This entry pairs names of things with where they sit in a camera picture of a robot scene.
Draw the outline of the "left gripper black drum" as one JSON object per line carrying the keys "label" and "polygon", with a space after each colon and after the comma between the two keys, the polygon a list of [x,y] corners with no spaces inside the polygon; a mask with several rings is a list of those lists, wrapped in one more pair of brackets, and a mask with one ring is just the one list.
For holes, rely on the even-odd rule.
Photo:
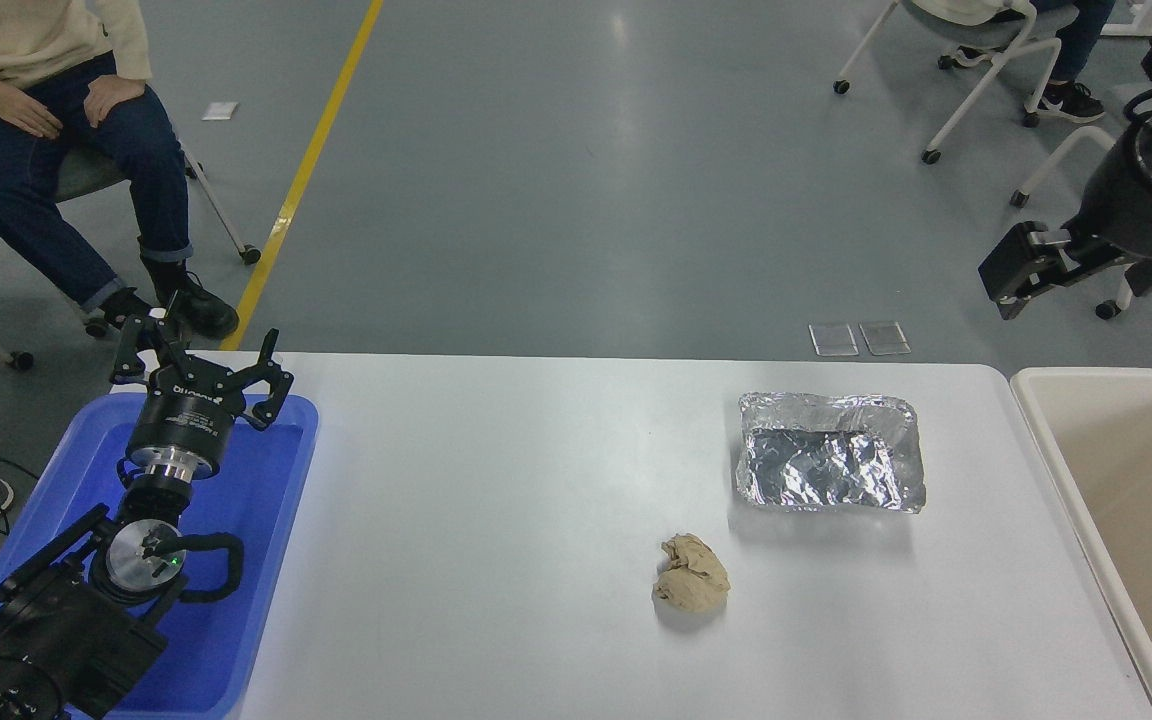
{"label": "left gripper black drum", "polygon": [[195,370],[195,382],[177,367],[162,366],[147,378],[145,406],[132,429],[126,455],[141,465],[169,448],[195,455],[205,465],[220,465],[238,415],[243,392],[223,393],[217,379]]}

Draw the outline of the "right gripper black drum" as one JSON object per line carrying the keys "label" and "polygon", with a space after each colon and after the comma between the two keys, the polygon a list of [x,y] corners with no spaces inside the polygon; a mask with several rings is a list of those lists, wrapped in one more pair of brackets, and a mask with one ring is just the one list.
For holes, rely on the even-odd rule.
{"label": "right gripper black drum", "polygon": [[1111,149],[1085,187],[1076,233],[1128,266],[1134,297],[1152,291],[1152,128],[1130,128]]}

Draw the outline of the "person's right hand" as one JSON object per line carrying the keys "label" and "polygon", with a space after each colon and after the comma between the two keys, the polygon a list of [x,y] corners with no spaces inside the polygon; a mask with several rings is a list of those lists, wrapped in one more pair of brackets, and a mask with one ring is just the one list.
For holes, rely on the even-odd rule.
{"label": "person's right hand", "polygon": [[63,123],[44,104],[3,81],[0,81],[0,119],[45,141],[56,141],[63,132]]}

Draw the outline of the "person's left hand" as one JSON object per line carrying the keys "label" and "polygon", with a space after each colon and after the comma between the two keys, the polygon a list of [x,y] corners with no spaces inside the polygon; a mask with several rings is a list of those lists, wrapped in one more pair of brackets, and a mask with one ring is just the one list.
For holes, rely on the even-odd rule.
{"label": "person's left hand", "polygon": [[105,74],[88,83],[88,94],[82,103],[88,127],[99,128],[115,106],[132,101],[145,94],[147,82],[128,79],[116,74]]}

